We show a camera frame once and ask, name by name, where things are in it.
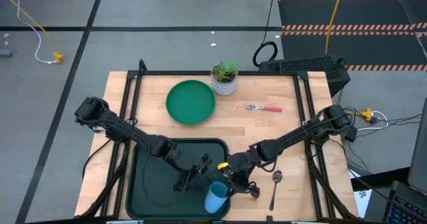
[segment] black tray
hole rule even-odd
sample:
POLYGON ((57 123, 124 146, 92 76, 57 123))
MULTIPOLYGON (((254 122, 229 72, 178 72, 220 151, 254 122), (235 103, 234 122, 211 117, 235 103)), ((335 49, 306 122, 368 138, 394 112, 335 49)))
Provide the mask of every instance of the black tray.
MULTIPOLYGON (((181 151, 181 163, 185 168, 198 164, 201 157, 207 153, 212 158, 205 174, 212 181, 224 182, 220 175, 214 175, 218 164, 227 160, 228 148, 221 139, 173 139, 177 143, 177 150, 181 151)), ((142 164, 146 152, 141 151, 138 145, 133 151, 133 161, 129 188, 127 192, 126 211, 133 219, 144 220, 218 220, 224 217, 230 209, 230 199, 216 213, 205 210, 205 197, 209 188, 209 181, 198 175, 194 179, 196 188, 188 189, 183 193, 173 191, 178 172, 167 163, 149 157, 145 168, 145 188, 158 203, 169 203, 176 195, 170 207, 162 208, 154 205, 145 196, 142 190, 142 164)))

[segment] wooden table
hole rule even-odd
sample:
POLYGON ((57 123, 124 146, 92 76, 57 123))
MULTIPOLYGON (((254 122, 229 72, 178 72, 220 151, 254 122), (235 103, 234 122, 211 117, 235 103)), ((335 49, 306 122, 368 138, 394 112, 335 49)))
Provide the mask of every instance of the wooden table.
MULTIPOLYGON (((119 113, 120 110, 126 74, 126 72, 111 72, 105 89, 103 98, 109 103, 110 109, 116 113, 119 113)), ((277 138, 301 125, 292 77, 246 75, 238 78, 238 87, 234 93, 226 97, 216 95, 215 111, 207 121, 196 126, 186 126, 175 122, 168 115, 165 108, 166 95, 175 84, 188 79, 200 80, 210 86, 210 76, 143 76, 136 113, 139 122, 136 126, 147 133, 165 135, 170 138, 217 137, 228 144, 230 153, 235 153, 245 151, 248 145, 263 139, 277 138), (284 111, 282 113, 249 111, 245 109, 245 103, 281 107, 284 111)), ((324 73, 309 73, 309 78, 314 107, 317 112, 331 105, 332 100, 324 73)), ((302 82, 300 85, 302 97, 306 104, 302 82)), ((126 111, 128 115, 130 105, 131 101, 129 100, 126 111)), ((305 114, 307 115, 306 118, 309 119, 307 106, 305 106, 305 114)), ((105 133, 96 133, 93 138, 91 153, 106 140, 105 133)), ((113 145, 107 146, 88 164, 75 210, 76 215, 86 211, 103 189, 112 147, 113 145)), ((357 216, 356 202, 342 148, 336 143, 329 142, 324 145, 323 150, 332 189, 342 203, 357 216)), ((132 154, 129 156, 119 214, 120 219, 130 218, 125 210, 132 154)), ((255 181, 260 187, 260 198, 254 199, 245 194, 234 195, 231 200, 232 206, 224 220, 263 221, 266 220, 266 215, 272 215, 275 221, 316 220, 305 159, 303 142, 286 149, 283 155, 279 157, 276 169, 282 171, 284 178, 277 186, 274 211, 268 210, 274 186, 272 174, 261 169, 255 169, 250 180, 255 181)), ((324 193, 320 186, 319 190, 323 215, 327 217, 324 193)), ((110 195, 108 214, 113 213, 115 196, 116 190, 113 189, 110 195)))

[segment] white cable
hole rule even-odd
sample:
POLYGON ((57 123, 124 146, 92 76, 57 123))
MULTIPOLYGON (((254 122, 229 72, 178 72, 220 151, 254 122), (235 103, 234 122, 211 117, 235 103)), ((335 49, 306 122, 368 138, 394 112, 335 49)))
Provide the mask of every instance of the white cable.
POLYGON ((386 120, 386 125, 385 125, 385 126, 383 126, 383 127, 365 127, 365 128, 360 128, 360 129, 358 129, 358 131, 364 131, 364 130, 379 130, 379 129, 383 129, 383 128, 388 127, 388 120, 387 120, 387 117, 386 117, 384 114, 382 114, 381 112, 379 112, 379 111, 372 111, 372 116, 374 115, 374 113, 378 113, 378 114, 380 114, 381 116, 383 116, 383 118, 386 120))
POLYGON ((21 9, 20 9, 21 2, 20 2, 20 0, 17 0, 17 3, 18 3, 18 11, 17 11, 16 17, 18 18, 18 20, 22 24, 25 24, 25 25, 29 26, 35 32, 35 34, 39 37, 39 45, 37 46, 37 49, 35 50, 34 57, 36 58, 36 60, 38 60, 41 63, 47 63, 47 64, 56 63, 56 61, 42 61, 42 60, 40 60, 38 58, 37 54, 38 54, 40 46, 41 46, 41 36, 40 36, 39 32, 36 29, 34 29, 34 27, 32 25, 30 25, 30 24, 28 24, 28 23, 26 23, 26 22, 24 22, 24 21, 21 20, 21 18, 19 17, 19 13, 21 12, 21 9))

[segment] yellow cable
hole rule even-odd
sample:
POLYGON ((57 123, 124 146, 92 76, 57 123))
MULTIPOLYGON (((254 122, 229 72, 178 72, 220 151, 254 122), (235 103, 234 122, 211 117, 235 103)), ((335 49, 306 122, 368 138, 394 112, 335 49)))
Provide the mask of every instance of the yellow cable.
POLYGON ((332 13, 331 20, 329 22, 328 34, 326 34, 325 54, 328 54, 329 34, 331 33, 332 23, 334 22, 335 13, 336 13, 336 10, 338 9, 338 4, 340 4, 340 0, 336 0, 335 2, 334 12, 332 13))
MULTIPOLYGON (((16 7, 19 7, 18 4, 14 1, 14 0, 8 0, 10 2, 12 2, 16 7)), ((33 23, 34 25, 36 25, 38 28, 40 28, 40 30, 42 30, 44 32, 44 34, 50 38, 50 40, 56 45, 58 46, 59 50, 61 53, 63 53, 63 49, 61 47, 61 45, 55 40, 55 38, 53 38, 40 24, 38 24, 24 9, 22 9, 22 7, 19 7, 19 10, 22 11, 22 13, 24 13, 24 15, 26 15, 33 23)))

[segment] green plate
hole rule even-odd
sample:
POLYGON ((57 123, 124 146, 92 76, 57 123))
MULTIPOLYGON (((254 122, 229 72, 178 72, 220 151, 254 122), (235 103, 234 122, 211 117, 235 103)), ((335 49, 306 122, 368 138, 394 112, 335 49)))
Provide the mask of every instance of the green plate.
POLYGON ((196 80, 178 83, 166 98, 169 115, 176 121, 188 125, 205 121, 214 107, 214 92, 208 85, 196 80))

